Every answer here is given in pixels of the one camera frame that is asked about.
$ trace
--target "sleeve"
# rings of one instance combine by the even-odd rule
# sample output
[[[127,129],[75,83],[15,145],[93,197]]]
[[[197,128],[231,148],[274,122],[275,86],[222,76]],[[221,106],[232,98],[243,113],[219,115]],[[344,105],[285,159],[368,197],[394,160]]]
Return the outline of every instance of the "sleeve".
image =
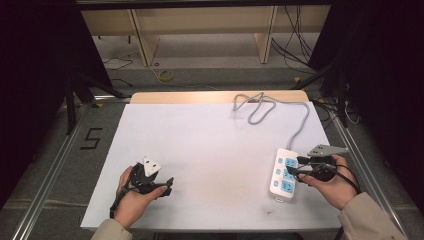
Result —
[[[343,208],[339,220],[349,240],[406,239],[372,198],[361,193]]]
[[[100,224],[91,240],[131,240],[132,234],[113,219],[107,219]]]

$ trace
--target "tripod leg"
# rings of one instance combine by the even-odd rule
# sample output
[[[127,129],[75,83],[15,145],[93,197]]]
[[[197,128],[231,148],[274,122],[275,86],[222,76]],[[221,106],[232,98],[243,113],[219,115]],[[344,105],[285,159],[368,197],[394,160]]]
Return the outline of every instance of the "tripod leg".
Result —
[[[113,89],[109,86],[106,86],[105,84],[100,83],[100,82],[92,79],[91,77],[83,74],[83,73],[79,73],[78,78],[83,80],[84,82],[90,84],[90,85],[93,85],[94,87],[97,87],[97,88],[99,88],[99,89],[101,89],[101,90],[103,90],[103,91],[105,91],[109,94],[112,94],[113,96],[115,96],[117,98],[131,98],[131,95],[127,95],[127,94],[123,94],[121,92],[118,92],[115,89]]]
[[[299,84],[297,84],[296,86],[290,88],[290,90],[300,90],[306,86],[308,86],[311,83],[314,83],[316,80],[328,75],[330,73],[330,71],[333,71],[333,64],[327,65],[326,67],[324,67],[323,69],[321,69],[320,71],[316,72],[315,74],[313,74],[312,76],[310,76],[309,78],[307,78],[306,80],[300,82]]]

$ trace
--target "white table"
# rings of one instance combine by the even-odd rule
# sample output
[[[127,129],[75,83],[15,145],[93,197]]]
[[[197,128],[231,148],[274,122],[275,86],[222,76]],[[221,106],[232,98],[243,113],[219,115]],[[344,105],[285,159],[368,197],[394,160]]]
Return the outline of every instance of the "white table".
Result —
[[[263,123],[252,126],[246,121],[252,104],[234,114],[231,104],[222,103],[236,93],[135,95],[122,115],[81,227],[94,230],[108,218],[120,174],[147,156],[162,165],[156,182],[174,177],[174,186],[169,197],[149,205],[133,228],[156,232],[338,228],[338,211],[314,188],[298,183],[294,199],[284,203],[268,192],[276,151],[285,148],[306,108],[278,104]],[[301,91],[267,94],[288,101],[307,100]],[[328,144],[310,106],[305,128],[292,149],[305,156],[316,145]]]

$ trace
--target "power strip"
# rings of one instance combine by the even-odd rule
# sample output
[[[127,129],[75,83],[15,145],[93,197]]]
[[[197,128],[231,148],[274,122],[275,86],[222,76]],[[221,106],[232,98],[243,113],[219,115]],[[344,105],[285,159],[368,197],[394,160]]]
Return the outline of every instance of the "power strip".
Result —
[[[298,153],[279,148],[275,157],[269,191],[277,202],[291,200],[294,196],[296,179],[287,171],[287,166],[297,168]]]

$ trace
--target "hand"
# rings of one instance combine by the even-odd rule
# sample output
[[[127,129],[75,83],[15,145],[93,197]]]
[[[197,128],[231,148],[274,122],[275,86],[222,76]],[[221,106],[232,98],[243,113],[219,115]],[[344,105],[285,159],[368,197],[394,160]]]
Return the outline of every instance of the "hand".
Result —
[[[343,165],[347,167],[346,159],[343,157],[333,155],[333,159],[336,161],[336,165]],[[355,177],[346,168],[339,166],[337,167],[337,172],[341,173],[356,184]],[[346,204],[357,195],[356,190],[337,175],[328,182],[322,182],[305,174],[300,174],[299,177],[305,183],[315,187],[333,207],[339,210],[342,210]]]
[[[131,170],[132,167],[128,167],[122,173],[116,194],[119,194],[121,188],[125,185]],[[128,191],[119,202],[114,219],[124,226],[125,229],[129,230],[131,225],[143,215],[149,203],[160,197],[167,188],[167,186],[162,186],[146,195],[139,194],[135,191]]]

